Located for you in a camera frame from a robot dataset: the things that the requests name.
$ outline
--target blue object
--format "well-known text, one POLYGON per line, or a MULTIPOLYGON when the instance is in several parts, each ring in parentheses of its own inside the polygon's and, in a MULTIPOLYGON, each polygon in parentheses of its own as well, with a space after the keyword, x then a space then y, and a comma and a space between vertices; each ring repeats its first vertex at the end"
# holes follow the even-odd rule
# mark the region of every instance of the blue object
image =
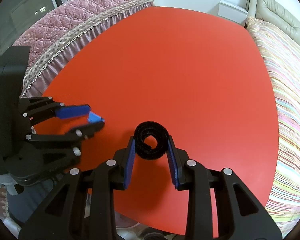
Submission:
POLYGON ((59 108, 55 111, 56 117, 60 119, 66 119, 71 117, 77 117, 86 115, 90 112, 90 106, 89 105, 83 105, 83 106, 64 106, 62 108, 59 108))
POLYGON ((92 122, 105 122, 105 119, 103 119, 101 116, 95 114, 94 112, 89 112, 89 116, 88 116, 88 122, 92 123, 92 122))
POLYGON ((123 181, 124 189, 127 189, 130 184, 135 156, 136 156, 135 141, 133 139, 131 143, 126 167, 124 169, 124 181, 123 181))
POLYGON ((167 158, 168 158, 172 183, 175 186, 175 188, 178 189, 179 187, 178 167, 177 167, 176 158, 174 156, 170 140, 168 140, 167 158))

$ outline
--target beige leather headboard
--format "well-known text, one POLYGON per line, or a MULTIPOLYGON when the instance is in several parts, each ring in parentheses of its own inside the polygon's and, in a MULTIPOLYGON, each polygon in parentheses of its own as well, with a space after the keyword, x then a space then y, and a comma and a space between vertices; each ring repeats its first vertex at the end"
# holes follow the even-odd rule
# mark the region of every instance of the beige leather headboard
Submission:
POLYGON ((300 22, 275 0, 247 0, 248 16, 277 26, 300 46, 300 22))

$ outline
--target black coil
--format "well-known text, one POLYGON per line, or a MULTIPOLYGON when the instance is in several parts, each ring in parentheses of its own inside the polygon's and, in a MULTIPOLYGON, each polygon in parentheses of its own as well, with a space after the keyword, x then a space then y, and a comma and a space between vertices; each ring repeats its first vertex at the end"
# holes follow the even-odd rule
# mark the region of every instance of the black coil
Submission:
POLYGON ((143 159, 159 159, 168 150, 169 133, 157 122, 147 121, 139 124, 134 132, 134 138, 136 153, 143 159), (157 141, 157 146, 154 149, 144 143, 148 136, 153 136, 157 141))

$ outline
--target red tabletop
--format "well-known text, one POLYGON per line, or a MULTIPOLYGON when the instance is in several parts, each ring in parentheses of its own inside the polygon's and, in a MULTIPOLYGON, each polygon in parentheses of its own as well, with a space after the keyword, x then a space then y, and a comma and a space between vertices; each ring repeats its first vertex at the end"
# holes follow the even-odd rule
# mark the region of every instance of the red tabletop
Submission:
MULTIPOLYGON (((255 43, 235 23, 185 9, 143 9, 84 47, 44 96, 89 104, 105 119, 82 144, 82 170, 112 158, 151 120, 190 158, 209 169, 232 168, 263 205, 268 200, 279 137, 274 93, 255 43)), ((36 129, 63 133, 85 120, 52 119, 36 129)), ((138 222, 185 233, 188 192, 174 189, 165 156, 136 156, 131 184, 114 192, 114 202, 138 222)))

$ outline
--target striped bedding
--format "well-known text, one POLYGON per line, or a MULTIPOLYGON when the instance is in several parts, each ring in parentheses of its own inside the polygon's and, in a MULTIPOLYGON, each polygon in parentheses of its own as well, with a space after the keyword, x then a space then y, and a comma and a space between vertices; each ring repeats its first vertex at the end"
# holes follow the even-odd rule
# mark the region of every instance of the striped bedding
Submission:
POLYGON ((285 237, 300 219, 300 46, 253 17, 247 30, 264 59, 277 104, 279 152, 266 210, 285 237))

